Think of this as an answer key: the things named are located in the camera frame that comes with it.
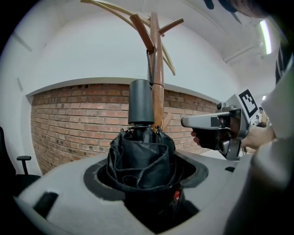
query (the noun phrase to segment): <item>white ceiling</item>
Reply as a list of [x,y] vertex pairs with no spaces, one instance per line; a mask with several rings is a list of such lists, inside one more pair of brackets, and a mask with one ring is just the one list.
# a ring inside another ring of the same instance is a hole
[[[206,8],[203,0],[108,0],[129,11],[150,14],[156,11],[160,16],[172,20],[182,17],[184,25],[196,32],[215,47],[225,61],[232,56],[254,48],[262,53],[257,45],[262,41],[260,20],[251,19],[236,13],[243,23],[237,22],[217,0],[215,8]],[[103,11],[92,4],[80,3],[79,0],[56,0],[58,18],[62,25],[79,17]]]

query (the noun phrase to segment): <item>ceiling light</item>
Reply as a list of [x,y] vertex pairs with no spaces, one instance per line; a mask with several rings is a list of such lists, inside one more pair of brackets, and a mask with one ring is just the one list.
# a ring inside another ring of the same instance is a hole
[[271,38],[270,38],[270,33],[268,31],[267,23],[265,20],[260,22],[263,37],[265,38],[265,43],[266,43],[266,54],[271,54]]

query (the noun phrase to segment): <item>black chair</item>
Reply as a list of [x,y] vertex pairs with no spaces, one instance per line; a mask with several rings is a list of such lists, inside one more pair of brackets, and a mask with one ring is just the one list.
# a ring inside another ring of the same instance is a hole
[[18,161],[22,161],[24,174],[16,174],[15,168],[6,150],[2,127],[0,127],[0,155],[2,158],[1,160],[4,162],[4,165],[1,167],[6,172],[5,176],[7,177],[7,182],[9,184],[8,190],[13,196],[18,196],[26,187],[40,178],[38,175],[28,174],[26,161],[31,160],[31,156],[17,157]]

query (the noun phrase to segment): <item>wooden coat rack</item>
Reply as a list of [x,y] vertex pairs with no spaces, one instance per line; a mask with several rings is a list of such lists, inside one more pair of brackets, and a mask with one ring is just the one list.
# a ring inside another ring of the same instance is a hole
[[[164,117],[164,66],[163,61],[168,65],[173,75],[175,75],[175,68],[171,62],[170,56],[166,51],[166,48],[161,43],[161,37],[164,37],[164,33],[170,30],[171,28],[177,26],[180,23],[183,23],[184,20],[182,18],[173,21],[166,26],[159,28],[158,16],[156,12],[151,12],[151,16],[149,19],[145,19],[143,17],[139,17],[138,14],[133,14],[126,9],[123,9],[120,6],[115,4],[100,1],[100,0],[81,0],[84,3],[91,3],[96,6],[101,7],[102,9],[111,12],[116,15],[131,27],[136,29],[143,40],[144,45],[149,53],[150,67],[151,71],[153,70],[153,60],[155,60],[155,70],[154,70],[154,82],[153,82],[153,107],[154,107],[154,119],[155,123],[152,126],[154,132],[156,131],[157,126],[161,126],[164,130],[168,125],[168,122],[171,118],[171,115],[168,114],[166,119],[163,120]],[[130,16],[130,21],[117,13],[121,12]],[[145,26],[150,28],[150,34],[146,30]]]

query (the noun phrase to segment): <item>wooden pole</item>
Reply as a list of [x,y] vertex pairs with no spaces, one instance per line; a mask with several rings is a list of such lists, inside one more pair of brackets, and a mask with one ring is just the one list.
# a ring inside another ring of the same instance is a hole
[[155,120],[152,128],[154,132],[156,132],[157,126],[162,127],[164,118],[164,62],[159,29],[157,13],[152,12],[150,18],[150,37],[155,48],[157,49],[156,53],[152,53],[149,56],[151,71],[153,69],[153,60],[155,60],[154,84],[152,87]]

